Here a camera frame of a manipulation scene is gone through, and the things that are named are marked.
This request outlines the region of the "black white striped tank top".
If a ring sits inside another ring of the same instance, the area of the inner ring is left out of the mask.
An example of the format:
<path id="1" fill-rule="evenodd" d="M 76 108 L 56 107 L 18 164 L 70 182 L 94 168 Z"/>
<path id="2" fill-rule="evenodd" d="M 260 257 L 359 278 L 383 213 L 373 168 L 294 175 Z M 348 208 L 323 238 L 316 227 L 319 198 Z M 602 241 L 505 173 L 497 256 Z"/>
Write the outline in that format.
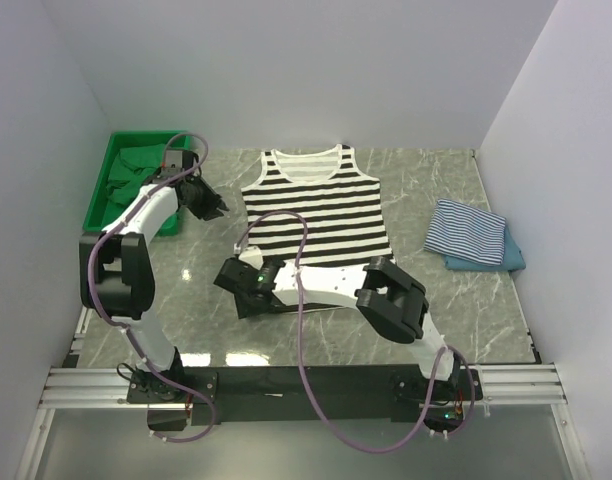
<path id="1" fill-rule="evenodd" d="M 276 149 L 259 156 L 261 173 L 241 189 L 248 224 L 246 244 L 262 258 L 292 261 L 308 237 L 300 263 L 354 267 L 395 255 L 381 204 L 380 179 L 357 165 L 355 149 L 338 144 L 310 154 Z"/>

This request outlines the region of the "blue white striped tank top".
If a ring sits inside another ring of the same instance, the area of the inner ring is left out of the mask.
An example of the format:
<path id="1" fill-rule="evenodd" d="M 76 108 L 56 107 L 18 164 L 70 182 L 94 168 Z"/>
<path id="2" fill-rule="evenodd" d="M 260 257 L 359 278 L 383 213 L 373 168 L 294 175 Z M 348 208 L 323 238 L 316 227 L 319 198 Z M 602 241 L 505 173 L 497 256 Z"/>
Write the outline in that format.
<path id="1" fill-rule="evenodd" d="M 424 249 L 487 266 L 500 265 L 505 253 L 506 219 L 449 199 L 436 202 Z"/>

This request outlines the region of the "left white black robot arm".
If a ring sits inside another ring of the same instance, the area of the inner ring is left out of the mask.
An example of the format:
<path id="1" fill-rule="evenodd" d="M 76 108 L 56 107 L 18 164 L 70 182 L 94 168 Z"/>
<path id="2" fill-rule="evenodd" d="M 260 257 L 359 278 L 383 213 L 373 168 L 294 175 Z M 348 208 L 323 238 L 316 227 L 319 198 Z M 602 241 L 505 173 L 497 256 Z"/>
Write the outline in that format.
<path id="1" fill-rule="evenodd" d="M 132 347 L 133 382 L 149 386 L 165 402 L 179 399 L 189 388 L 179 351 L 153 309 L 156 282 L 149 245 L 163 223 L 183 208 L 206 221 L 228 210 L 202 177 L 207 156 L 206 151 L 166 147 L 160 166 L 126 211 L 102 231 L 84 232 L 79 242 L 82 303 L 117 328 Z"/>

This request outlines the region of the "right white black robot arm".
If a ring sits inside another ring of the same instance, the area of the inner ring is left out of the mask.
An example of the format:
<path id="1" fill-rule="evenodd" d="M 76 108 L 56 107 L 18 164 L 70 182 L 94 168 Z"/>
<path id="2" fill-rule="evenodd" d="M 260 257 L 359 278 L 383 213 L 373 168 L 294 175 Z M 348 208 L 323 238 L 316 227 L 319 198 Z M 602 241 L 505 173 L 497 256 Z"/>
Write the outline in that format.
<path id="1" fill-rule="evenodd" d="M 268 260 L 256 267 L 234 256 L 214 284 L 234 295 L 240 318 L 307 306 L 355 310 L 380 337 L 410 348 L 430 395 L 446 399 L 460 386 L 459 361 L 432 320 L 425 287 L 384 257 L 355 266 Z"/>

